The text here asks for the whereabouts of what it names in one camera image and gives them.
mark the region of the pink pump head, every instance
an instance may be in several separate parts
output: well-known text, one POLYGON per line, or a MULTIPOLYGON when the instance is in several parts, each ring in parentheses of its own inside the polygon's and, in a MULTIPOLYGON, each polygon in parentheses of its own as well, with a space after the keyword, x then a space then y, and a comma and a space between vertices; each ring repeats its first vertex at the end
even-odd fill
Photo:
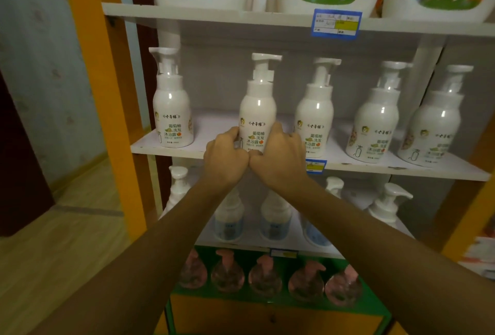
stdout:
POLYGON ((273 270, 273 258, 270 257, 268 254, 263 254, 257 259, 257 262, 263 269, 263 275, 267 275, 270 271, 273 270))
POLYGON ((216 254, 222 256, 222 263, 225 268, 230 270, 234 264, 234 252, 229 249, 218 249, 216 254))
POLYGON ((357 277, 359 276, 359 274, 357 273, 357 271, 351 266, 351 265, 348 265, 345 270, 343 271, 343 273, 345 274, 345 277, 349 280, 349 282, 355 282, 357 280, 357 277))
POLYGON ((304 267, 304 274, 306 275, 306 280, 310 281, 313 279, 318 271, 325 271, 327 268, 321 263, 313 260, 308 260, 306 266, 304 267))
POLYGON ((199 255, 198 255, 196 249, 192 248, 191 251, 189 252, 189 256, 186 259, 186 265, 190 266, 191 264, 193 264, 194 260, 197 257, 199 257, 199 255))

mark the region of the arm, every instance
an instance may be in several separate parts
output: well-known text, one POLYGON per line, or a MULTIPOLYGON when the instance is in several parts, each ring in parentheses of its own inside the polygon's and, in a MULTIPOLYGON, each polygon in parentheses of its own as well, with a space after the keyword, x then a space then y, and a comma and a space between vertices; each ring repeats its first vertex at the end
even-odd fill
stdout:
POLYGON ((189 251, 248 166, 248 153, 234 149, 237 133, 209 142, 203 174, 186 196, 31 334, 153 333, 189 251))
POLYGON ((495 286, 308 177, 300 137, 273 126, 250 167, 316 226, 411 335, 495 333, 495 286))

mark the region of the forearm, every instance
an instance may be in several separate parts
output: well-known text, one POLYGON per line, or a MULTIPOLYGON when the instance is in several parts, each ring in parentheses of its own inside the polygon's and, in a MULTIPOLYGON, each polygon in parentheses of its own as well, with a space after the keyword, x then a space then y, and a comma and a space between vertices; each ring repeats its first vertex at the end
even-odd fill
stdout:
POLYGON ((411 335, 495 332, 495 288, 487 280, 311 179, 281 194, 342 252, 411 335))
POLYGON ((170 213, 32 334, 142 334, 156 325, 189 251, 225 195, 200 179, 170 213))

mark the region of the left arm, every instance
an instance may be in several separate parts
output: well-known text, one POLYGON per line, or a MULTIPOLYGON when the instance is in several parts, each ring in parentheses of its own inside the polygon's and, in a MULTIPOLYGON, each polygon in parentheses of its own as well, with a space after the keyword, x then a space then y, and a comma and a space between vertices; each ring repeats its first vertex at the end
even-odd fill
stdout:
POLYGON ((248 166, 248 153, 234 149, 237 133, 209 142, 186 196, 30 334, 153 333, 196 239, 248 166))

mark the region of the right arm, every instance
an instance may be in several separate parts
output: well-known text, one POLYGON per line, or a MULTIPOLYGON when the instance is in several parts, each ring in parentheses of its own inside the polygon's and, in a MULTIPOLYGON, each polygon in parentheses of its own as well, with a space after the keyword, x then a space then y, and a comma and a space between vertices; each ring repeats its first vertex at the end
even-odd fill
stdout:
POLYGON ((495 286, 321 188, 300 137, 273 126, 251 169, 302 213, 358 271, 411 335, 495 333, 495 286))

